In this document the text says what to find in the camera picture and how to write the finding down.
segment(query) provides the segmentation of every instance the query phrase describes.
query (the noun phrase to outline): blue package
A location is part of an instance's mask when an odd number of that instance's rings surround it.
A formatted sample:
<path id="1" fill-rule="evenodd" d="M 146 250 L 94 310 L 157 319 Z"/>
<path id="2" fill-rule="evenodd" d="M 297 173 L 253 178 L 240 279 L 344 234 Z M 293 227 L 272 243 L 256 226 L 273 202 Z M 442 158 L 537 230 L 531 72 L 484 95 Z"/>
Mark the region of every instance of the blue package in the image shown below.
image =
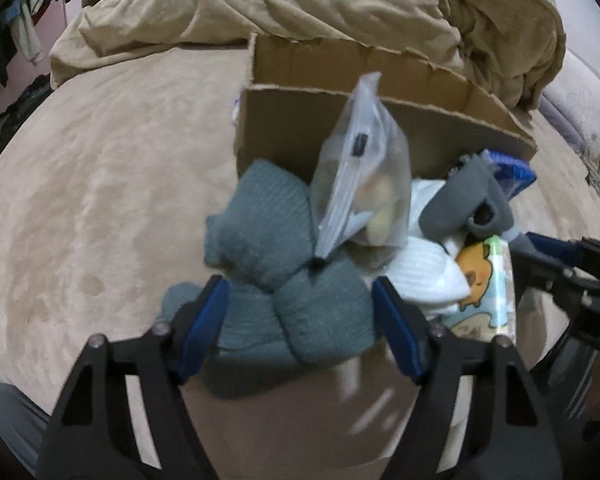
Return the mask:
<path id="1" fill-rule="evenodd" d="M 493 176 L 508 200 L 524 191 L 538 179 L 528 162 L 520 158 L 493 150 L 484 150 L 480 156 L 493 168 Z"/>

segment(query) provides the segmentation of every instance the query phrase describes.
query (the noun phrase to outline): screw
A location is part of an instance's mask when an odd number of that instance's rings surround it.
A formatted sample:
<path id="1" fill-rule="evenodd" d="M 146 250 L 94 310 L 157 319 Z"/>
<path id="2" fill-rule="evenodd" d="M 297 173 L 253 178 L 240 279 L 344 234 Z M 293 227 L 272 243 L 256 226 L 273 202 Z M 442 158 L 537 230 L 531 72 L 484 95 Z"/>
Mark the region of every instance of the screw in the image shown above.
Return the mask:
<path id="1" fill-rule="evenodd" d="M 511 339 L 509 339 L 504 334 L 498 334 L 496 337 L 493 338 L 493 340 L 496 342 L 496 345 L 501 346 L 503 348 L 509 348 L 511 345 L 513 345 Z"/>
<path id="2" fill-rule="evenodd" d="M 580 300 L 582 306 L 591 306 L 593 304 L 593 300 L 589 297 L 588 291 L 584 291 L 582 293 L 582 299 Z"/>
<path id="3" fill-rule="evenodd" d="M 104 342 L 107 340 L 106 337 L 104 337 L 104 334 L 93 334 L 88 341 L 88 345 L 91 348 L 100 348 L 102 345 L 104 345 Z"/>
<path id="4" fill-rule="evenodd" d="M 433 339 L 442 339 L 446 335 L 446 326 L 444 326 L 442 323 L 434 323 L 429 328 L 429 335 Z"/>
<path id="5" fill-rule="evenodd" d="M 159 321 L 151 327 L 151 332 L 158 337 L 164 337 L 171 332 L 171 325 L 166 321 Z"/>

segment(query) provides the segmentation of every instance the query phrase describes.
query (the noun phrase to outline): snack package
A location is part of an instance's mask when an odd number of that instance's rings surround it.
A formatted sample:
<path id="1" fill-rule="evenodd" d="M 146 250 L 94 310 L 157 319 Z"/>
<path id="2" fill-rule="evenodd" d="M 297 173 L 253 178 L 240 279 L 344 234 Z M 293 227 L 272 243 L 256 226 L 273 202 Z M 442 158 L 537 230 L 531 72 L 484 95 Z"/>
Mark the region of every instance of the snack package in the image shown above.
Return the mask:
<path id="1" fill-rule="evenodd" d="M 458 337 L 491 341 L 504 334 L 516 342 L 516 295 L 509 245 L 493 236 L 465 247 L 456 258 L 471 288 L 460 312 L 442 322 Z"/>
<path id="2" fill-rule="evenodd" d="M 379 72 L 360 77 L 320 149 L 310 196 L 315 256 L 327 259 L 347 240 L 400 247 L 411 200 L 407 138 L 378 97 Z"/>

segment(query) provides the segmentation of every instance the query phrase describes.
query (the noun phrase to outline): gray pants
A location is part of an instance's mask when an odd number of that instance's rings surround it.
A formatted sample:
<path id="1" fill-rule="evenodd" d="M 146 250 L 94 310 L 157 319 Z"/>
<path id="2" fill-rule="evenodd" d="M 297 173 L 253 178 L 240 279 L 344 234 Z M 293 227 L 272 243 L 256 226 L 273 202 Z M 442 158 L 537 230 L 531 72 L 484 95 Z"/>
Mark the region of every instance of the gray pants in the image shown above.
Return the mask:
<path id="1" fill-rule="evenodd" d="M 0 438 L 34 475 L 49 416 L 11 384 L 0 383 Z"/>

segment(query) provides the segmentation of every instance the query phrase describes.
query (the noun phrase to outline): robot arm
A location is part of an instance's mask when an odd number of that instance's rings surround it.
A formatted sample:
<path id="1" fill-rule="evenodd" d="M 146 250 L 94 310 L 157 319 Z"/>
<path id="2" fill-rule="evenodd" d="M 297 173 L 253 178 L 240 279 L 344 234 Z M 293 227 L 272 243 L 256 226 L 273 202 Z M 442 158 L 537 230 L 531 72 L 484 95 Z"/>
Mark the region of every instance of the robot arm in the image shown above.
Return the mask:
<path id="1" fill-rule="evenodd" d="M 516 299 L 528 287 L 554 296 L 574 336 L 600 348 L 600 242 L 576 244 L 530 234 L 537 251 L 512 250 Z M 143 336 L 109 342 L 93 335 L 56 403 L 45 434 L 39 480 L 217 480 L 180 395 L 202 367 L 228 307 L 229 286 L 212 277 L 171 324 Z M 560 459 L 541 397 L 505 336 L 477 342 L 429 324 L 386 278 L 372 288 L 376 319 L 398 368 L 421 386 L 407 427 L 382 480 L 510 480 L 562 478 Z M 131 426 L 126 375 L 138 375 L 161 469 L 139 458 Z M 462 375 L 474 394 L 458 464 L 437 473 Z"/>

